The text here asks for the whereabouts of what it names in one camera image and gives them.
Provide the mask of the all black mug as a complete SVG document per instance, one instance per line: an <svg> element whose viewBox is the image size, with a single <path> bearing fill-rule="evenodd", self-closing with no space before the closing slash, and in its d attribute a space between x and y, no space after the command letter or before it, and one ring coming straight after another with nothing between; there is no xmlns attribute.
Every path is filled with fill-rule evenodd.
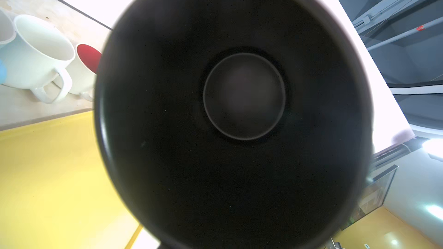
<svg viewBox="0 0 443 249"><path fill-rule="evenodd" d="M135 0L100 60L107 172L162 249L316 249L373 154L362 62L315 0Z"/></svg>

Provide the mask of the white mug red interior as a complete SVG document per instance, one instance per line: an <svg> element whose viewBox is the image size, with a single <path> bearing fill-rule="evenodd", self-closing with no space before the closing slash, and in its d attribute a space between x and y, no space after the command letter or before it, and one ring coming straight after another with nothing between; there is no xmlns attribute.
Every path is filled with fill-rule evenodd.
<svg viewBox="0 0 443 249"><path fill-rule="evenodd" d="M66 67L66 71L72 79L69 93L93 102L93 89L102 53L84 43L77 44L75 52L75 59Z"/></svg>

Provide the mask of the white ribbed-base mug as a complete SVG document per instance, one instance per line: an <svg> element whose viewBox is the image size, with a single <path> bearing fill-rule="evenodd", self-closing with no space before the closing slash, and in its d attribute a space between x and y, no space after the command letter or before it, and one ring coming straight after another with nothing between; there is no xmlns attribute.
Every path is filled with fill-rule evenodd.
<svg viewBox="0 0 443 249"><path fill-rule="evenodd" d="M1 49L6 68L3 85L30 90L40 101L54 104L69 93L73 81L66 67L75 59L71 42L48 22L30 15L13 20L15 39ZM45 86L61 77L61 90L51 98Z"/></svg>

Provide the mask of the light blue mug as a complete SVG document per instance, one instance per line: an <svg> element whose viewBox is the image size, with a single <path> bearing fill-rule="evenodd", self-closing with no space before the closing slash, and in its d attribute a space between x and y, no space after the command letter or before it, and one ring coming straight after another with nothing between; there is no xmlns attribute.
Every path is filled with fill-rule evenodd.
<svg viewBox="0 0 443 249"><path fill-rule="evenodd" d="M16 37L16 30L13 25L12 20L10 17L1 10L1 21L0 21L0 34L1 34L1 49L3 49L7 44L14 41ZM1 61L1 84L3 84L7 77L7 69L3 62Z"/></svg>

